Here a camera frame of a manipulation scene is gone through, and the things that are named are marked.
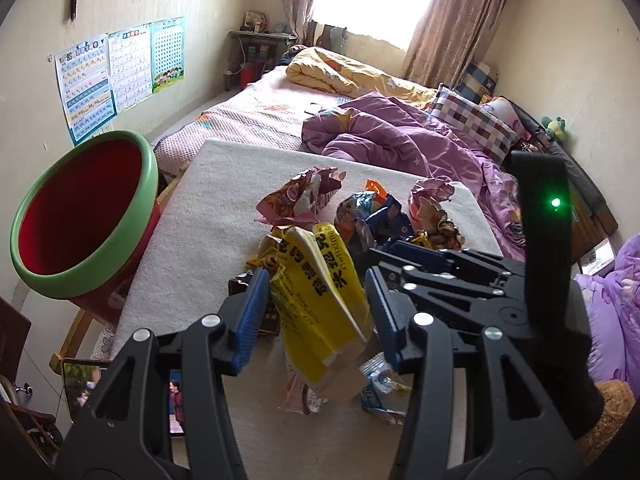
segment cable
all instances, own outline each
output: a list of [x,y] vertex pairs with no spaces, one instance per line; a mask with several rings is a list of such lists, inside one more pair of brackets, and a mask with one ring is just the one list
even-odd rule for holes
[[239,73],[242,72],[242,67],[244,67],[244,64],[246,63],[246,54],[244,53],[244,46],[242,45],[242,40],[240,39],[239,36],[236,36],[236,38],[238,38],[238,41],[240,42],[240,50],[242,50],[242,59],[244,61],[240,64],[240,70],[238,70],[237,72],[229,73],[227,75],[238,75]]

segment green plush toy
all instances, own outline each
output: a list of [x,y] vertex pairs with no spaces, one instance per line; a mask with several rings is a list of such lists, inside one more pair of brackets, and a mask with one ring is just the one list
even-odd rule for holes
[[566,139],[566,121],[563,118],[558,117],[555,121],[552,121],[549,117],[543,117],[542,126],[546,129],[548,137],[557,140],[561,144]]

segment yellow snack bag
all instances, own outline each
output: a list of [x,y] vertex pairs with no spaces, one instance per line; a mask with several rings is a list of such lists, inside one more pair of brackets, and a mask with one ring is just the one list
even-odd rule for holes
[[269,271],[271,276],[278,270],[276,255],[278,254],[278,244],[284,237],[290,226],[276,226],[271,229],[271,233],[266,235],[258,246],[258,253],[245,262],[245,266],[250,269],[263,267]]
[[342,237],[333,225],[325,223],[314,226],[314,235],[338,293],[365,338],[369,340],[373,330],[369,302]]
[[[321,227],[318,235],[340,239],[333,226],[324,225],[330,230]],[[271,279],[271,294],[280,311],[284,346],[291,363],[318,394],[328,391],[335,400],[347,400],[366,384],[351,361],[364,349],[371,329],[353,263],[345,259],[341,248],[335,251],[338,265],[342,263],[344,268],[335,267],[335,272],[330,272],[314,234],[298,227],[287,230],[278,247],[279,268]],[[353,301],[358,320],[346,301]],[[337,377],[349,385],[347,389],[332,384]]]

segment white table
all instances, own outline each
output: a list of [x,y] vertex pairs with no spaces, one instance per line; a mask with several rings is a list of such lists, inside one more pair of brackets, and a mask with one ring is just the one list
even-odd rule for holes
[[[341,200],[379,181],[403,205],[418,179],[399,173],[302,152],[288,152],[208,140],[177,187],[132,284],[116,332],[114,355],[140,327],[156,335],[184,330],[216,312],[228,279],[242,272],[268,233],[255,222],[255,205],[293,175],[312,166],[347,171],[342,189],[322,211],[332,222]],[[444,203],[466,238],[465,247],[501,254],[470,191],[455,183]],[[456,374],[456,413],[450,459],[460,462],[466,397],[463,373]],[[388,478],[401,428],[385,426],[360,409],[359,399],[329,403],[303,416],[278,408],[286,370],[279,338],[260,338],[250,364],[237,378],[225,378],[226,398],[244,466],[260,480]]]

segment purple blanket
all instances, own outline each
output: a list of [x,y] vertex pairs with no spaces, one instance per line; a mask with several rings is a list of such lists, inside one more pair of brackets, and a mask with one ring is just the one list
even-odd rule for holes
[[575,277],[589,315],[594,381],[620,379],[640,396],[640,235],[626,241],[606,277]]
[[463,138],[448,124],[377,92],[324,110],[302,125],[302,141],[314,153],[462,182],[478,201],[504,256],[524,260],[516,181],[473,140]]

